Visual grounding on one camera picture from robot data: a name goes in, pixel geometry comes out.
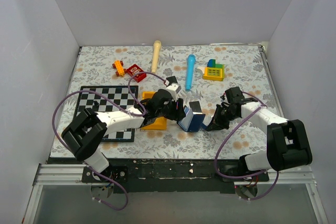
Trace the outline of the blue leather card holder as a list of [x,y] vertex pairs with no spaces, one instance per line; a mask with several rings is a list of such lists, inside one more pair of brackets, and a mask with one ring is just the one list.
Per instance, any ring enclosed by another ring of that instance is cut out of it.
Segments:
[[198,132],[202,126],[202,123],[205,119],[205,115],[199,112],[192,112],[189,110],[186,114],[186,117],[178,121],[178,125],[185,132]]

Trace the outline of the black credit card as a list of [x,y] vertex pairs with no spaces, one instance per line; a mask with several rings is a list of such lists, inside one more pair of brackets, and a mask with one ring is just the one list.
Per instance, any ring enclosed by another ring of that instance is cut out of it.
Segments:
[[178,81],[177,81],[177,79],[176,79],[175,76],[167,77],[166,79],[169,82],[168,86],[171,85],[171,84],[173,84],[173,83],[178,83]]

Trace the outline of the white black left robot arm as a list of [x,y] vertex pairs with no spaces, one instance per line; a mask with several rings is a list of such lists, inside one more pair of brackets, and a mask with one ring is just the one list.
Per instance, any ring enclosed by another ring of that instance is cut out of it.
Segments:
[[139,129],[153,124],[158,118],[176,121],[185,132],[197,132],[204,117],[198,102],[185,106],[177,91],[169,86],[128,109],[112,112],[84,109],[66,127],[61,137],[76,160],[91,168],[98,181],[106,182],[111,178],[112,166],[98,149],[104,136]]

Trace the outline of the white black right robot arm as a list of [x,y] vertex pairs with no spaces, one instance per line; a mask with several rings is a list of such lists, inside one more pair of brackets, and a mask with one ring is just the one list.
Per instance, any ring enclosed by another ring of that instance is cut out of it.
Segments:
[[224,174],[214,160],[216,173],[227,179],[248,181],[269,169],[279,172],[311,164],[312,152],[304,123],[278,116],[255,96],[244,95],[239,87],[227,89],[210,123],[202,128],[207,132],[227,130],[231,121],[241,118],[240,125],[249,121],[266,134],[266,150],[241,156],[236,167]]

